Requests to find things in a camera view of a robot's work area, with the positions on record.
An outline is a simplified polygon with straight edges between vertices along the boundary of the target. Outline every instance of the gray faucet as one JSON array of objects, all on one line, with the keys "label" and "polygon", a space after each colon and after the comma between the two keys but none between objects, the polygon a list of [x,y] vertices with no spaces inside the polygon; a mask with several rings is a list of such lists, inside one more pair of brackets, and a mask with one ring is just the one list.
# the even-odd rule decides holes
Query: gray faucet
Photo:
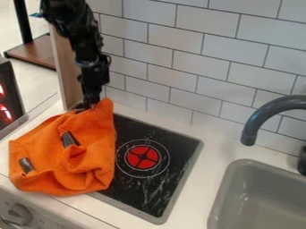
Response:
[{"label": "gray faucet", "polygon": [[[281,97],[259,108],[245,124],[241,143],[245,146],[253,146],[260,126],[270,117],[288,110],[306,110],[306,96]],[[297,169],[300,174],[306,176],[306,147],[301,149]]]}]

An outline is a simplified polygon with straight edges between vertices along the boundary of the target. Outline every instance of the oven knob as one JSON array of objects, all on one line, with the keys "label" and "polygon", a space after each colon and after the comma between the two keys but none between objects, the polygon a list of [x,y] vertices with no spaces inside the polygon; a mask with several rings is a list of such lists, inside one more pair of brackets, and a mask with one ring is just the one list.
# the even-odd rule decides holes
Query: oven knob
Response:
[{"label": "oven knob", "polygon": [[1,215],[2,221],[7,225],[25,226],[32,221],[33,215],[21,204],[12,205],[7,212]]}]

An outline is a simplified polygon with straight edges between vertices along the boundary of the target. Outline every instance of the white countertop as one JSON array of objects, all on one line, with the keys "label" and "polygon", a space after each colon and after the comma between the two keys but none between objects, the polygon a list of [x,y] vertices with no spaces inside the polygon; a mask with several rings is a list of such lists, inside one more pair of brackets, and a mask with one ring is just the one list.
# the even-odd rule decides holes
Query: white countertop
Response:
[{"label": "white countertop", "polygon": [[[8,176],[8,140],[18,138],[51,115],[57,115],[63,111],[59,101],[39,117],[21,127],[9,138],[4,139],[0,143],[0,174]],[[219,184],[225,169],[233,161],[249,158],[297,173],[295,169],[296,157],[258,146],[248,148],[238,140],[213,133],[211,130],[197,130],[185,124],[176,123],[127,106],[116,104],[115,111],[121,115],[127,115],[171,131],[190,135],[202,140],[205,144],[165,224],[153,225],[88,195],[57,198],[37,193],[25,193],[17,191],[8,178],[0,179],[0,186],[45,209],[57,212],[77,225],[90,229],[207,229],[208,214],[216,197]]]}]

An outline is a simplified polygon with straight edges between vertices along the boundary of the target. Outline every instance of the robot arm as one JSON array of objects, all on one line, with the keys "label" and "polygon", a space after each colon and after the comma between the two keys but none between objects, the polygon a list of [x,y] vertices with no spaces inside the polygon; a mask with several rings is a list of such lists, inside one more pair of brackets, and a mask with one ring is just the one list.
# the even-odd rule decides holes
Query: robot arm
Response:
[{"label": "robot arm", "polygon": [[40,13],[68,38],[81,68],[78,77],[88,109],[100,100],[102,86],[109,82],[109,55],[102,53],[98,22],[85,0],[41,0]]}]

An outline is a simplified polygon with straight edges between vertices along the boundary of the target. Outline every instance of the sink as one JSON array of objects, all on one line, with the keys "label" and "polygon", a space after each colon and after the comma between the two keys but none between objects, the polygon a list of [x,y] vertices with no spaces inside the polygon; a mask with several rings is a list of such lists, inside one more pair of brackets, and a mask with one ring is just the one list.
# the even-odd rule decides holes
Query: sink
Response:
[{"label": "sink", "polygon": [[228,166],[208,229],[305,228],[305,177],[253,160]]}]

